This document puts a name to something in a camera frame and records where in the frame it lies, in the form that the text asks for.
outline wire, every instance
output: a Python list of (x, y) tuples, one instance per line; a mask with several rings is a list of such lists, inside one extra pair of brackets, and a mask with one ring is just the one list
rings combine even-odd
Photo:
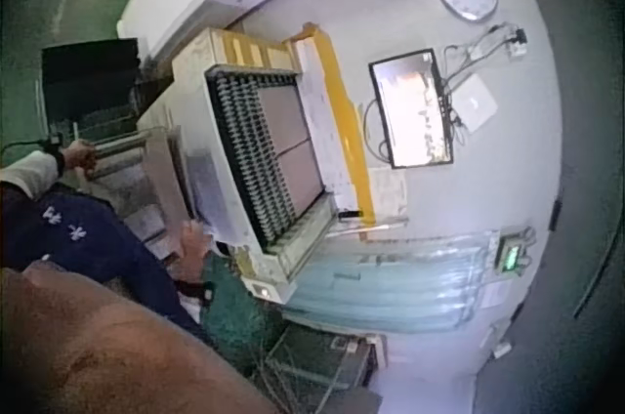
[(375, 104), (376, 102), (377, 100), (373, 99), (371, 102), (369, 102), (369, 104), (367, 105), (367, 108), (364, 111), (364, 115), (362, 116), (362, 136), (364, 137), (364, 144), (366, 145), (367, 150), (369, 150), (369, 153), (371, 153), (371, 155), (373, 155), (375, 158), (377, 158), (381, 162), (391, 163), (391, 160), (389, 159), (389, 157), (384, 156), (382, 154), (383, 144), (387, 145), (387, 149), (389, 148), (389, 143), (386, 139), (384, 139), (378, 144), (378, 153), (376, 153), (371, 147), (371, 145), (369, 144), (369, 131), (367, 129), (367, 118), (369, 116), (369, 110), (371, 109), (371, 106), (373, 106), (373, 104)]
[(0, 156), (4, 157), (5, 152), (9, 150), (10, 148), (17, 147), (20, 145), (41, 145), (42, 142), (43, 142), (42, 140), (37, 140), (37, 141), (17, 141), (15, 143), (9, 143), (9, 144), (2, 146), (2, 152), (0, 152)]
[(495, 45), (495, 47), (492, 48), (485, 55), (482, 55), (479, 58), (476, 58), (474, 60), (470, 60), (467, 63), (461, 64), (461, 66), (458, 69), (456, 69), (456, 71), (452, 72), (451, 75), (447, 76), (447, 78), (444, 81), (444, 87), (449, 90), (449, 82), (451, 81), (451, 79), (453, 79), (454, 77), (457, 77), (462, 72), (467, 70), (469, 67), (476, 65), (478, 62), (484, 61), (486, 58), (490, 58), (499, 48), (504, 46), (506, 43), (510, 43), (513, 40), (514, 38), (506, 38), (505, 40), (502, 40), (497, 45)]

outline cable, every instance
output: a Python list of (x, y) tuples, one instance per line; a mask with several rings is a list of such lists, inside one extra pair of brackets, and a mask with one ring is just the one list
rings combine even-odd
[(375, 104), (376, 102), (377, 100), (373, 99), (371, 102), (369, 102), (369, 104), (367, 105), (367, 108), (364, 111), (364, 115), (362, 116), (362, 136), (364, 137), (364, 144), (366, 145), (367, 150), (369, 150), (369, 153), (371, 153), (371, 155), (373, 155), (375, 158), (377, 158), (381, 162), (391, 163), (391, 160), (388, 157), (385, 157), (384, 155), (382, 155), (382, 145), (386, 143), (387, 148), (389, 147), (389, 144), (386, 139), (381, 141), (380, 144), (378, 145), (379, 153), (376, 153), (371, 147), (371, 145), (369, 144), (369, 131), (367, 130), (367, 118), (369, 116), (369, 110), (371, 109), (371, 106), (373, 106), (373, 104)]
[(511, 43), (515, 40), (515, 38), (506, 38), (503, 41), (500, 41), (497, 45), (495, 45), (495, 47), (493, 49), (491, 49), (488, 53), (486, 53), (485, 55), (480, 56), (479, 58), (476, 58), (474, 60), (471, 60), (468, 63), (464, 63), (462, 64), (455, 72), (452, 72), (451, 75), (449, 75), (445, 81), (443, 86), (446, 89), (449, 89), (449, 82), (451, 81), (451, 79), (453, 79), (454, 77), (457, 77), (458, 75), (460, 75), (462, 72), (464, 72), (465, 70), (467, 70), (469, 67), (472, 67), (474, 65), (476, 65), (478, 62), (480, 61), (484, 61), (486, 58), (490, 58), (499, 48), (501, 48), (502, 46), (504, 46), (506, 43)]

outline yellow tape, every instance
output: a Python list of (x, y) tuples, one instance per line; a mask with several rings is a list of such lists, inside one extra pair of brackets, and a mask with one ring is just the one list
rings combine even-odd
[(304, 30), (292, 40), (304, 38), (312, 38), (321, 59), (321, 65), (325, 73), (325, 87), (330, 98), (330, 105), (332, 106), (332, 113), (339, 131), (339, 137), (341, 138), (343, 156), (355, 188), (358, 208), (362, 211), (362, 223), (372, 226), (375, 224), (375, 211), (373, 209), (373, 200), (371, 199), (369, 173), (360, 134), (360, 122), (354, 106), (348, 98), (345, 85), (343, 85), (341, 69), (332, 47), (332, 40), (325, 32), (311, 24), (305, 25)]

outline floor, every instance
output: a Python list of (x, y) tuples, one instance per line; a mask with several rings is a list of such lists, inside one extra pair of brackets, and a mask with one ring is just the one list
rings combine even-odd
[[(3, 0), (1, 143), (41, 136), (35, 108), (40, 51), (82, 41), (116, 38), (115, 26), (127, 0)], [(28, 152), (12, 149), (10, 163)], [(279, 314), (253, 299), (217, 257), (206, 276), (216, 284), (215, 300), (202, 323), (222, 355), (243, 373), (250, 371), (262, 347), (282, 330)]]
[[(41, 136), (35, 105), (40, 51), (115, 38), (127, 0), (2, 0), (2, 144)], [(24, 154), (8, 152), (4, 162)]]

